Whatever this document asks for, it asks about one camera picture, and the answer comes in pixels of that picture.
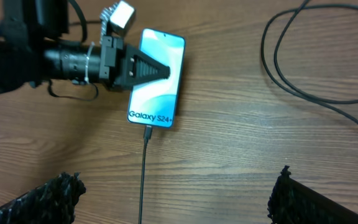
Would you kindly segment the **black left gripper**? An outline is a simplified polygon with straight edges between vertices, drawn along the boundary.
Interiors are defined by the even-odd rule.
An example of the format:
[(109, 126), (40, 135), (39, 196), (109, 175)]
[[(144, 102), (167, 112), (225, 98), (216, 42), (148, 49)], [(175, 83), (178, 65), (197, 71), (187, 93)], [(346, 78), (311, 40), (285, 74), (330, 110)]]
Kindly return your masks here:
[(133, 86), (170, 76), (170, 67), (125, 45), (121, 37), (102, 37), (100, 59), (99, 82), (108, 91), (132, 90)]

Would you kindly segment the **Galaxy smartphone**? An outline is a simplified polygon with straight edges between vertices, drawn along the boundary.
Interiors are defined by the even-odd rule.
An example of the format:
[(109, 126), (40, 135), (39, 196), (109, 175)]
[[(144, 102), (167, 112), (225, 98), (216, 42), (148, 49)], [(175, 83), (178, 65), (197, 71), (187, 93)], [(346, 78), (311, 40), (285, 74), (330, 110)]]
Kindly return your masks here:
[(144, 29), (139, 49), (170, 68), (168, 79), (133, 87), (127, 120), (131, 123), (171, 128), (180, 89), (186, 41), (179, 35), (155, 29)]

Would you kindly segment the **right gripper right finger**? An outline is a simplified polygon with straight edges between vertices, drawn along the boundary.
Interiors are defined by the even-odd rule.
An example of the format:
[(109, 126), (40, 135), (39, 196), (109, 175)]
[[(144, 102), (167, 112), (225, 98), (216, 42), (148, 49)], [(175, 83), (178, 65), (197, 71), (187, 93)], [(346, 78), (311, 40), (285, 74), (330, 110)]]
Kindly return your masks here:
[(291, 178), (285, 166), (269, 197), (268, 217), (276, 224), (358, 224), (358, 214)]

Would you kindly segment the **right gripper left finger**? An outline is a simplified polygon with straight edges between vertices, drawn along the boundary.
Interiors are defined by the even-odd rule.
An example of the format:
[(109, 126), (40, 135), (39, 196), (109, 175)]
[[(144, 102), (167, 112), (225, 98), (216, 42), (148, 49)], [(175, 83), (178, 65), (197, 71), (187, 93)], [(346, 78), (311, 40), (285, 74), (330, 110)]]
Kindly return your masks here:
[(75, 221), (75, 206), (85, 192), (79, 173), (62, 172), (0, 206), (0, 224), (71, 224)]

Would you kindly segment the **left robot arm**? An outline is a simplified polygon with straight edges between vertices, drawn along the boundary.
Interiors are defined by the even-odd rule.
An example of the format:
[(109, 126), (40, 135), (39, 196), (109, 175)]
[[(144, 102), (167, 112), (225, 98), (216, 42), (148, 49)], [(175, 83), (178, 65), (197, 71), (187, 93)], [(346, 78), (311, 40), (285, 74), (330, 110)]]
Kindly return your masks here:
[(2, 6), (0, 94), (54, 80), (120, 91), (171, 74), (168, 66), (124, 42), (136, 15), (125, 1), (101, 11), (100, 41), (90, 45), (89, 22), (74, 0), (15, 0)]

